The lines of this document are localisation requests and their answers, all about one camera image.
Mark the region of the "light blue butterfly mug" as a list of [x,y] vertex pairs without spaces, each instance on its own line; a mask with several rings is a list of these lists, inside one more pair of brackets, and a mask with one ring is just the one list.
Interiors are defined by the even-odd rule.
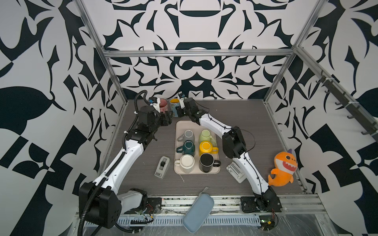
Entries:
[[178,118],[179,115],[178,115],[177,108],[181,107],[180,100],[178,98],[173,98],[173,99],[169,100],[169,103],[170,103],[171,111],[173,113],[173,117]]

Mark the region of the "pink ceramic mug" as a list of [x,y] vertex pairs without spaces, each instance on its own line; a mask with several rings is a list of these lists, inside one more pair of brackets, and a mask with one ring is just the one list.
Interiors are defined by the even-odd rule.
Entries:
[[159,103],[159,110],[161,113],[165,113],[168,110],[168,101],[161,98]]

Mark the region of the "grey ceramic mug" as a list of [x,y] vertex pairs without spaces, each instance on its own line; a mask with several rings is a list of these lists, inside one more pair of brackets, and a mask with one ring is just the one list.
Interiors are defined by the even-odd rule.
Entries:
[[195,143],[195,135],[192,130],[186,130],[181,136],[177,138],[177,141],[182,143],[191,141],[192,143]]

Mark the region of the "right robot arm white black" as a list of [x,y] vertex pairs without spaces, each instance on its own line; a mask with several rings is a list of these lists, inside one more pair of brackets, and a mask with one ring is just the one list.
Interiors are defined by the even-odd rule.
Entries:
[[222,150],[244,172],[257,201],[257,210],[265,212],[281,212],[282,205],[268,182],[264,180],[249,157],[241,129],[226,125],[215,119],[207,111],[199,109],[193,98],[180,98],[179,117],[187,116],[190,120],[222,138]]

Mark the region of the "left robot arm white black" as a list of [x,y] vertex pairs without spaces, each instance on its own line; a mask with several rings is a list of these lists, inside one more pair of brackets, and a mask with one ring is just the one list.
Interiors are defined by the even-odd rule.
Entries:
[[83,234],[86,222],[96,224],[98,229],[110,229],[117,224],[121,214],[146,208],[148,197],[145,191],[132,188],[119,195],[119,189],[134,162],[155,138],[157,130],[172,123],[173,113],[143,106],[136,114],[131,129],[124,134],[123,147],[111,164],[94,181],[84,183],[79,189],[79,236]]

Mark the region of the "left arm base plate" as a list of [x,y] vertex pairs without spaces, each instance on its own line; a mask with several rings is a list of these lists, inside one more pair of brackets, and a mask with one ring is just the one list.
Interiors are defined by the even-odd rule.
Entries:
[[149,197],[147,192],[141,189],[132,188],[131,190],[142,194],[140,205],[136,208],[131,209],[131,212],[143,212],[152,214],[156,209],[161,209],[162,198]]

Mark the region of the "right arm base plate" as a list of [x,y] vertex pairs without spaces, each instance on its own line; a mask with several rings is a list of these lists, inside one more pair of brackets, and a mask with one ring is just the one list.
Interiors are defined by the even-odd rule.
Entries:
[[253,212],[281,212],[282,204],[275,191],[269,187],[261,196],[243,196],[240,198],[241,210],[244,213]]

